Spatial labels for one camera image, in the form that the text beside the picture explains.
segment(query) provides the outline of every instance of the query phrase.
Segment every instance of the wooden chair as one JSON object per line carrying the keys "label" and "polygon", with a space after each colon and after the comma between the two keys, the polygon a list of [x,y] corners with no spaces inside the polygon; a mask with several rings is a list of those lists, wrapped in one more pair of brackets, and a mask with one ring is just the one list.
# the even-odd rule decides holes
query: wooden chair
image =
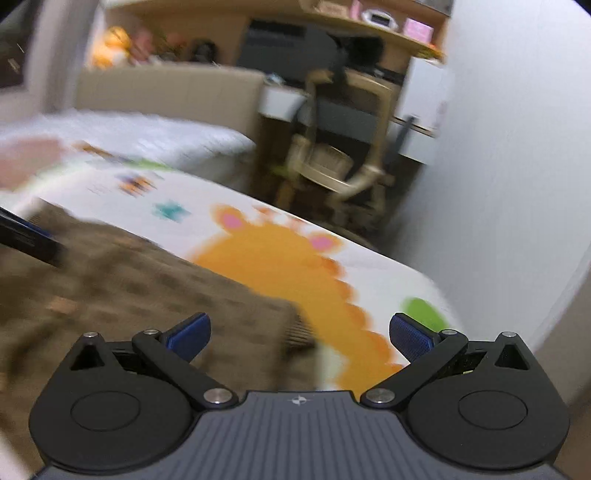
{"label": "wooden chair", "polygon": [[354,160],[341,150],[325,143],[317,143],[319,102],[317,90],[320,86],[333,83],[333,73],[315,70],[306,80],[307,107],[309,117],[302,134],[295,134],[286,159],[286,179],[279,189],[275,205],[289,210],[294,196],[306,179],[326,189],[329,194],[326,206],[332,211],[327,228],[353,241],[367,245],[359,235],[347,230],[350,205],[359,194],[367,197],[363,206],[379,218],[385,212],[385,191],[394,179],[384,170],[382,158],[387,141],[387,132],[392,113],[392,89],[379,83],[373,77],[354,70],[346,71],[349,89],[362,90],[376,100],[375,129],[373,139],[365,158]]}

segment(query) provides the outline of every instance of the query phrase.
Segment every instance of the teal star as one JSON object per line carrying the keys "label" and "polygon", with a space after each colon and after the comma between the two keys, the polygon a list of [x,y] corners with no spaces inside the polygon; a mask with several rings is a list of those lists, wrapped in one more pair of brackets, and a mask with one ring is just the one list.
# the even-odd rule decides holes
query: teal star
{"label": "teal star", "polygon": [[183,217],[188,214],[189,212],[177,202],[170,201],[168,203],[157,203],[154,205],[154,215],[172,220],[173,222],[182,222]]}

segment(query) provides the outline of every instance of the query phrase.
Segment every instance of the orange giraffe print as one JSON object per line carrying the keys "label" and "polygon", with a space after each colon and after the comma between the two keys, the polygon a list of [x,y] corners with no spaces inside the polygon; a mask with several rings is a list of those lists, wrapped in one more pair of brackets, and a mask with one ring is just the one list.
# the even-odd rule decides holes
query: orange giraffe print
{"label": "orange giraffe print", "polygon": [[337,379],[339,388],[359,396],[399,371],[390,364],[389,342],[367,330],[366,313],[351,303],[354,291],[340,280],[345,274],[336,261],[323,256],[343,241],[329,233],[299,233],[302,220],[287,226],[272,221],[278,212],[258,208],[261,220],[248,222],[230,206],[216,206],[213,218],[226,233],[195,253],[190,260],[254,291],[289,300],[300,309],[316,338],[338,351],[347,364]]}

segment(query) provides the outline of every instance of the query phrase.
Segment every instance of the pink box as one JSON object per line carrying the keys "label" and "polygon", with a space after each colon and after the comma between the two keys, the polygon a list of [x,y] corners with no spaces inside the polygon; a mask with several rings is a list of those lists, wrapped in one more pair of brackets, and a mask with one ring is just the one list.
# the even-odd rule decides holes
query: pink box
{"label": "pink box", "polygon": [[407,18],[404,23],[402,34],[413,40],[428,44],[433,36],[433,28],[411,18]]}

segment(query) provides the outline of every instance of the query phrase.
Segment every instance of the pink ear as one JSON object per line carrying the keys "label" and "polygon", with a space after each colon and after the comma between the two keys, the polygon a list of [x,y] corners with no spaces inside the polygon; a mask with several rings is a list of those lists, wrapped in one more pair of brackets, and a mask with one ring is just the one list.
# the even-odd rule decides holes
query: pink ear
{"label": "pink ear", "polygon": [[246,226],[246,220],[240,210],[228,205],[218,205],[214,208],[213,218],[226,232],[235,232]]}
{"label": "pink ear", "polygon": [[341,240],[329,233],[314,233],[308,240],[312,248],[321,253],[333,252],[342,246]]}

